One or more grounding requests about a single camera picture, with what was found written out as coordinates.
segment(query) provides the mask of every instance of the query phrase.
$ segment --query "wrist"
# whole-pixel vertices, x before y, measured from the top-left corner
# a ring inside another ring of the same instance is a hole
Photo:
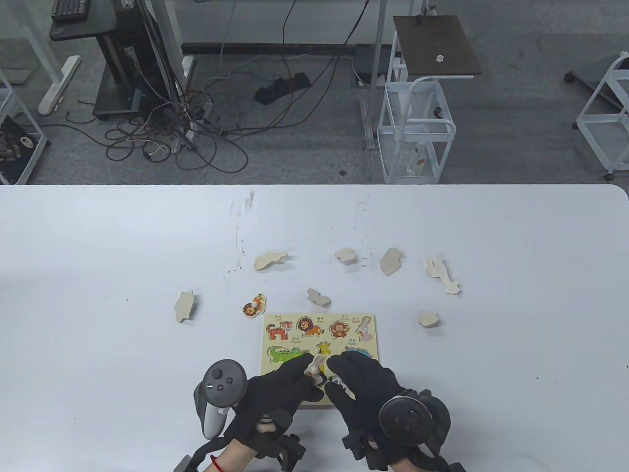
[[[415,464],[413,464],[408,458],[391,464],[391,468],[395,472],[426,472],[424,469],[420,469]]]
[[[221,455],[215,458],[215,463],[212,463],[205,472],[242,472],[255,455],[253,449],[232,439]]]

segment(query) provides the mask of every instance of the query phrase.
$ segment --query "red string bracelet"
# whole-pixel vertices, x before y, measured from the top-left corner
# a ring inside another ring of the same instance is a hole
[[[214,467],[216,467],[216,470],[218,470],[218,472],[225,472],[223,469],[220,468],[220,466],[216,462],[216,458],[212,454],[209,455],[209,458],[212,459],[212,463],[214,464]]]

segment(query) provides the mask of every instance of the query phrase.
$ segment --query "wooden puzzle board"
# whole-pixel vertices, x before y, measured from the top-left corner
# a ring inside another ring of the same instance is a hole
[[[262,374],[276,370],[283,362],[304,352],[324,354],[326,360],[343,351],[358,351],[378,358],[376,320],[373,315],[311,313],[301,315],[264,315]],[[334,381],[327,363],[323,373]],[[318,403],[304,402],[302,407],[331,406],[325,395]]]

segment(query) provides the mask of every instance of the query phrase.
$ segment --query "black glove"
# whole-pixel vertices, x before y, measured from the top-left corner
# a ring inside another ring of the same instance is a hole
[[[264,434],[268,439],[280,438],[290,426],[301,402],[318,402],[323,398],[323,392],[313,385],[312,377],[304,374],[312,361],[313,355],[305,353],[286,361],[276,371],[250,378],[245,396],[233,407],[236,416],[225,430],[224,437],[263,452],[250,440],[259,431],[259,423],[273,423],[275,431]]]
[[[325,385],[325,393],[343,415],[349,430],[343,443],[352,449],[356,460],[366,456],[370,469],[387,470],[388,464],[399,462],[417,450],[417,447],[402,446],[390,440],[378,421],[380,408],[404,390],[390,369],[382,367],[375,359],[351,351],[330,357],[328,367],[356,397],[352,400],[337,383]],[[368,446],[368,442],[375,443],[377,448]]]

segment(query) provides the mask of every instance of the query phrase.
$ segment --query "keyboard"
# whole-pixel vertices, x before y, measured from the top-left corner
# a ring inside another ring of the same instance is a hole
[[[52,5],[53,21],[84,20],[89,0],[55,0]]]

